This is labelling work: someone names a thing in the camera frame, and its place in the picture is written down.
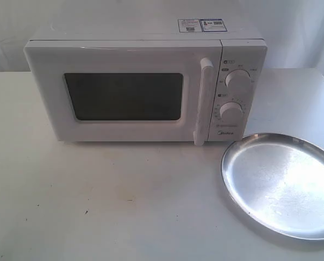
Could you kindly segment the white microwave door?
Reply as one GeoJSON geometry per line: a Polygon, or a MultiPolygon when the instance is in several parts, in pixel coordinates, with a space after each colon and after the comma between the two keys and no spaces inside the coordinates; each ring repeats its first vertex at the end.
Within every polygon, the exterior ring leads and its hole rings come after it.
{"type": "Polygon", "coordinates": [[[60,141],[208,140],[218,40],[32,40],[24,52],[60,141]]]}

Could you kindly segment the white microwave oven body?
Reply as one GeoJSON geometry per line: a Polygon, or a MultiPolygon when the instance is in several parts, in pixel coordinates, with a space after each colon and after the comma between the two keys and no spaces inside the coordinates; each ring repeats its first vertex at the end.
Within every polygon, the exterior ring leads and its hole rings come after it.
{"type": "Polygon", "coordinates": [[[222,45],[220,68],[211,111],[208,141],[236,141],[244,135],[253,96],[266,56],[267,46],[259,32],[240,18],[223,19],[227,32],[180,33],[176,18],[117,18],[97,21],[81,27],[75,21],[62,20],[40,30],[28,42],[37,41],[172,41],[218,40],[222,45]],[[252,86],[246,91],[230,91],[226,76],[237,69],[250,74],[252,86]],[[237,124],[225,123],[219,110],[228,102],[241,105],[243,117],[237,124]]]}

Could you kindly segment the lower white control knob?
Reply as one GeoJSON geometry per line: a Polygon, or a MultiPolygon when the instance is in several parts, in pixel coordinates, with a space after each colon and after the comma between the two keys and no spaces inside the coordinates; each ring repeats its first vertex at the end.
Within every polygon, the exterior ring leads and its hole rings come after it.
{"type": "Polygon", "coordinates": [[[225,123],[237,124],[241,122],[243,111],[241,105],[236,102],[228,102],[221,106],[220,119],[225,123]]]}

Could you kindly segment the white control knob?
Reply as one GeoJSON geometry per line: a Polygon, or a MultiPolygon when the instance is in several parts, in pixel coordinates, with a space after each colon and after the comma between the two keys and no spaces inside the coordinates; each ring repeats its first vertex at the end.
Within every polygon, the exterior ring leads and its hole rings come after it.
{"type": "Polygon", "coordinates": [[[241,105],[236,102],[228,102],[221,106],[220,119],[225,123],[237,124],[241,122],[243,111],[241,105]]]}
{"type": "Polygon", "coordinates": [[[230,91],[246,91],[252,86],[250,74],[242,69],[230,72],[225,78],[225,85],[230,91]]]}

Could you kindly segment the upper white control knob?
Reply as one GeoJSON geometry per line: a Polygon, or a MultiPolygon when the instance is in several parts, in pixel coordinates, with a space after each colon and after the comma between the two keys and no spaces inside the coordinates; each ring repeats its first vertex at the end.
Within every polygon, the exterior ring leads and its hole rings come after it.
{"type": "Polygon", "coordinates": [[[250,74],[242,69],[230,72],[225,78],[225,85],[230,91],[246,91],[252,86],[250,74]]]}

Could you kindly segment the blue white warning sticker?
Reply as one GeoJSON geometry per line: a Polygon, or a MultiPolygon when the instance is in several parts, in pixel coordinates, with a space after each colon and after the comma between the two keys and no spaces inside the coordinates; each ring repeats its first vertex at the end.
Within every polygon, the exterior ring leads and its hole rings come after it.
{"type": "Polygon", "coordinates": [[[220,33],[227,32],[221,18],[178,19],[180,33],[220,33]]]}

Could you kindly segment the round silver metal tray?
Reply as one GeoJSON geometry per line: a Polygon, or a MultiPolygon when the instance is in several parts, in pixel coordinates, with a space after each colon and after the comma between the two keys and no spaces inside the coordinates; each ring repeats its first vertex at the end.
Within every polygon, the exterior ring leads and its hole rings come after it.
{"type": "Polygon", "coordinates": [[[221,161],[229,196],[251,219],[291,238],[324,240],[324,150],[258,133],[232,143],[221,161]]]}

